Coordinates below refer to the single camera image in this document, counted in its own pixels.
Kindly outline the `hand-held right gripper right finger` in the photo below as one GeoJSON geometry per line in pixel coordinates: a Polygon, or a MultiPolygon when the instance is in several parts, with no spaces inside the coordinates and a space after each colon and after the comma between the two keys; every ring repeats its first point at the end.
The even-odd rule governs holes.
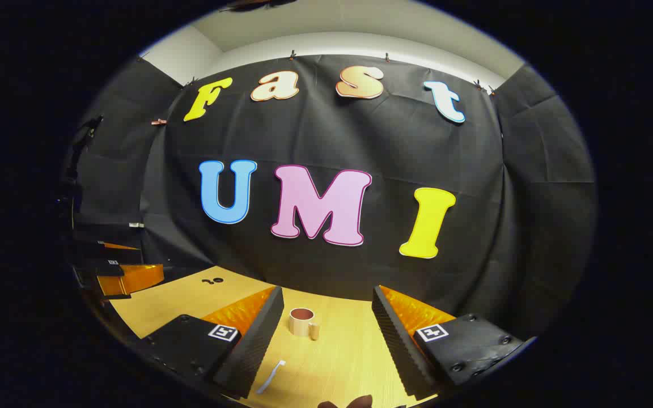
{"type": "Polygon", "coordinates": [[[484,382],[531,346],[476,313],[454,317],[383,285],[371,302],[407,395],[453,397],[484,382]]]}

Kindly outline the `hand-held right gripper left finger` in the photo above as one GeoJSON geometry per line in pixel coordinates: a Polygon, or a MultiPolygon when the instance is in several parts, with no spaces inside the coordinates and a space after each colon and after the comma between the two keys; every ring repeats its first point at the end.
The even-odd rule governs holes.
{"type": "Polygon", "coordinates": [[[198,392],[247,398],[282,312],[282,287],[270,287],[207,317],[179,315],[134,350],[198,392]]]}

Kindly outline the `white toothbrush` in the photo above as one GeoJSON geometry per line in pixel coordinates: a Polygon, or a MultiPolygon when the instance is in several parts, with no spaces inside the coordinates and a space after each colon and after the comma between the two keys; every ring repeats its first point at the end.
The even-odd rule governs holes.
{"type": "Polygon", "coordinates": [[[264,380],[264,382],[261,384],[261,387],[257,388],[256,393],[257,394],[263,394],[265,392],[265,390],[267,390],[267,388],[269,387],[270,383],[272,383],[272,381],[274,380],[275,375],[279,371],[280,367],[284,367],[286,364],[287,364],[287,362],[285,362],[285,360],[279,360],[279,362],[275,365],[275,367],[269,373],[269,377],[267,377],[266,380],[264,380]]]}

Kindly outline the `beige cup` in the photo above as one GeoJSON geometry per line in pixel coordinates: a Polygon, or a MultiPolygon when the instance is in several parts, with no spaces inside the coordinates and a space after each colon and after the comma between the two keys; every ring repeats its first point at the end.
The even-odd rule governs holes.
{"type": "Polygon", "coordinates": [[[320,335],[320,323],[310,308],[293,308],[289,312],[289,331],[294,336],[309,337],[316,341],[320,335]]]}

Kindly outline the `wooden desktop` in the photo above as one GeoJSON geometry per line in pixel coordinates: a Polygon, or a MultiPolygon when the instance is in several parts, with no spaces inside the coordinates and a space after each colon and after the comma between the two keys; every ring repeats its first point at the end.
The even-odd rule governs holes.
{"type": "MultiPolygon", "coordinates": [[[[135,292],[112,305],[138,337],[186,313],[204,317],[267,289],[269,284],[211,267],[195,274],[135,292]]],[[[373,408],[419,405],[407,395],[374,317],[370,300],[350,300],[283,288],[283,313],[270,340],[249,397],[251,408],[316,408],[322,401],[346,406],[371,394],[373,408]],[[318,340],[294,336],[289,312],[310,308],[320,323],[318,340]],[[279,362],[274,380],[263,394],[257,388],[279,362]]]]}

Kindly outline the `black backdrop cloth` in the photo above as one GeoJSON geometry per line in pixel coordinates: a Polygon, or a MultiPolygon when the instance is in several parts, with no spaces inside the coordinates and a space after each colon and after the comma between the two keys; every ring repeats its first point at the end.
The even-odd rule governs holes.
{"type": "Polygon", "coordinates": [[[81,216],[143,223],[145,261],[218,265],[259,281],[370,300],[383,284],[444,312],[539,335],[582,277],[596,218],[579,126],[529,65],[495,92],[427,67],[355,55],[278,58],[180,86],[136,59],[94,100],[81,155],[81,216]],[[152,126],[156,119],[168,121],[152,126]],[[286,214],[282,183],[306,194],[341,171],[371,176],[362,245],[326,241],[330,220],[286,214]]]}

